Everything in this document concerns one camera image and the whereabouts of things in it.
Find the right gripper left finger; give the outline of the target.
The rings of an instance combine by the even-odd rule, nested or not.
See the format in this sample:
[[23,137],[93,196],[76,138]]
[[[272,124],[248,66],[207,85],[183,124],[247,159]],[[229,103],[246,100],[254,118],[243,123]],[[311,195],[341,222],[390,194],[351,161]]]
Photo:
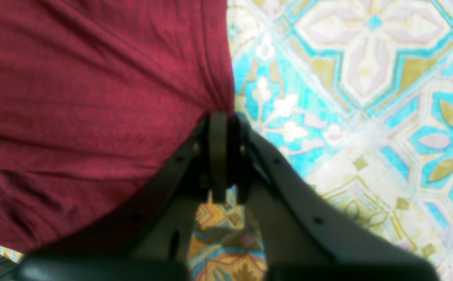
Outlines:
[[27,254],[17,281],[189,281],[195,214],[229,187],[229,116],[202,119],[164,167],[113,212]]

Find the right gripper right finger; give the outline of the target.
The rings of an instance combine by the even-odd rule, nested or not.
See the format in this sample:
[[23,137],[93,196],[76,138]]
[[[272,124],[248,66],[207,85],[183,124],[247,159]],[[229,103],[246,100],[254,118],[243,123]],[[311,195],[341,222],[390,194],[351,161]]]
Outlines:
[[278,150],[232,118],[237,202],[258,221],[264,281],[437,281],[424,258],[353,222],[319,196]]

